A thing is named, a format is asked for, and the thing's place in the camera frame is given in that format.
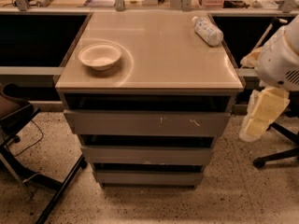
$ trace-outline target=floor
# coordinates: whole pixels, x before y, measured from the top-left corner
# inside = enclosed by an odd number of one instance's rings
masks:
[[[46,223],[298,223],[297,160],[274,161],[262,170],[252,166],[255,158],[292,148],[293,144],[274,129],[258,141],[245,143],[238,139],[242,119],[230,119],[197,189],[101,189],[88,166],[79,170]],[[62,113],[43,112],[34,121],[44,138],[18,159],[33,170],[63,180],[80,155],[78,139]],[[299,128],[298,119],[283,117],[278,123],[295,133]],[[40,133],[31,123],[20,137],[18,145],[10,146],[14,154],[38,140]],[[16,180],[0,165],[0,223],[36,222],[52,192],[33,184],[29,187],[35,196],[26,201]]]

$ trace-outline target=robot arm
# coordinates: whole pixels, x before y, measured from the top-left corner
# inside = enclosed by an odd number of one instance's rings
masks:
[[[247,142],[259,139],[285,110],[290,91],[299,91],[299,16],[263,45],[255,70],[265,89],[250,96],[239,134]]]

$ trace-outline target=countertop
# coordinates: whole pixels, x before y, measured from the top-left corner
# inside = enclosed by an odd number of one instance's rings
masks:
[[[223,45],[210,47],[192,18],[205,11],[113,10],[94,12],[59,78],[58,91],[242,91]],[[122,49],[121,61],[95,71],[78,60],[94,43]]]

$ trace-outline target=bowl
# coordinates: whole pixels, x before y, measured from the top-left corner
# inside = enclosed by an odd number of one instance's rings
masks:
[[[121,49],[112,44],[93,44],[82,49],[78,58],[86,66],[104,71],[121,58]]]

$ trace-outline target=black chair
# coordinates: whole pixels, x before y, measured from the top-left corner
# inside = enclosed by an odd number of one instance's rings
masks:
[[[298,94],[296,93],[294,96],[291,96],[291,102],[289,104],[289,111],[285,112],[285,115],[288,117],[297,117],[299,118],[299,103],[298,101]],[[285,137],[293,141],[297,146],[299,146],[299,132],[298,133],[293,133],[286,128],[282,127],[281,125],[277,124],[276,122],[272,123],[269,127],[274,128],[281,134],[283,134]],[[283,160],[283,159],[288,159],[292,157],[297,157],[297,160],[299,160],[299,147],[293,148],[291,150],[275,153],[272,155],[264,156],[264,157],[259,157],[253,161],[253,165],[260,169],[265,166],[265,164],[268,161],[277,161],[277,160]]]
[[[87,162],[81,155],[64,182],[60,182],[24,167],[15,159],[7,148],[8,144],[18,142],[18,132],[40,112],[40,109],[34,107],[30,102],[10,96],[11,93],[16,93],[17,88],[13,84],[8,84],[5,87],[0,85],[0,161],[23,187],[28,199],[34,196],[33,192],[28,189],[29,181],[54,190],[52,199],[36,222],[44,223],[79,167],[85,168]]]

